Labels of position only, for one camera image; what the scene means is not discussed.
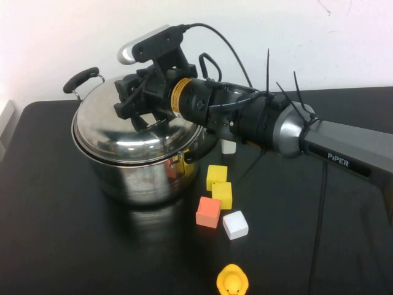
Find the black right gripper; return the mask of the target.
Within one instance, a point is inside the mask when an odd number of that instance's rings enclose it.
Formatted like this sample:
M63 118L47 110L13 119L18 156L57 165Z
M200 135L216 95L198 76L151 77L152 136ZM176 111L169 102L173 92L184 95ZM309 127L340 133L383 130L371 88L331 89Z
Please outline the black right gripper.
M114 82L122 102L114 105L115 112L132 122L144 122L146 114L153 115L157 122L177 117L198 122L197 77L193 64L187 64L185 69L171 66L162 76L152 67L126 75ZM131 102L126 102L130 95Z

